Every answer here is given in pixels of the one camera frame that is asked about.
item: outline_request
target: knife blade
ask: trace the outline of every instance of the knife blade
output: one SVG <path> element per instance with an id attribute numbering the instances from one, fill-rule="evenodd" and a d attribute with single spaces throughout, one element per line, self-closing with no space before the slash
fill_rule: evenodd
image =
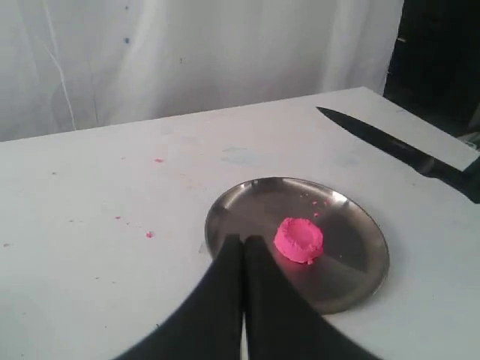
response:
<path id="1" fill-rule="evenodd" d="M 480 171 L 477 171 L 480 157 L 469 166 L 468 171 L 462 172 L 357 118 L 324 107 L 317 109 L 352 135 L 412 167 L 419 174 L 439 179 L 460 191 L 473 203 L 480 203 Z"/>

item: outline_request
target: knife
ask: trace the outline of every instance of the knife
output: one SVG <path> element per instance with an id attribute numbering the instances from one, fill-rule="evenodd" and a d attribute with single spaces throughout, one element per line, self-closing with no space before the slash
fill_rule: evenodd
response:
<path id="1" fill-rule="evenodd" d="M 480 157 L 464 171 L 460 171 L 357 118 L 324 107 L 317 109 L 352 135 L 402 161 L 419 174 L 439 179 L 473 203 L 480 203 Z"/>

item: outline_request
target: white table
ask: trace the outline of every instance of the white table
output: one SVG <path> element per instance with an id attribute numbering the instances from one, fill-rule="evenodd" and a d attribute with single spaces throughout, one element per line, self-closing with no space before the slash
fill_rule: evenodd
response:
<path id="1" fill-rule="evenodd" d="M 263 176 L 335 188 L 385 234 L 387 282 L 328 321 L 385 360 L 478 355 L 480 205 L 315 106 L 460 170 L 478 156 L 366 88 L 0 143 L 0 358 L 107 360 L 134 345 L 209 266 L 212 202 Z"/>

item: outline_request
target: white backdrop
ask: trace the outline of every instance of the white backdrop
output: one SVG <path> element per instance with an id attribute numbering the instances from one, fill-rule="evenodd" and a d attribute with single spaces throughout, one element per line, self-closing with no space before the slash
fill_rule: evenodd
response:
<path id="1" fill-rule="evenodd" d="M 5 0 L 0 141 L 353 86 L 403 0 Z"/>

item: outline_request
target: metal plate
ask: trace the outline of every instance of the metal plate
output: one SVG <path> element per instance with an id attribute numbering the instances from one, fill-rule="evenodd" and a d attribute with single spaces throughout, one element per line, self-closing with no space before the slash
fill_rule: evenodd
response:
<path id="1" fill-rule="evenodd" d="M 291 262 L 273 245 L 287 217 L 310 219 L 323 231 L 324 254 L 312 265 Z M 345 311 L 366 299 L 389 269 L 383 234 L 360 206 L 335 190 L 297 178 L 259 178 L 220 196 L 205 224 L 213 257 L 229 233 L 242 239 L 263 236 L 283 273 L 321 314 Z"/>

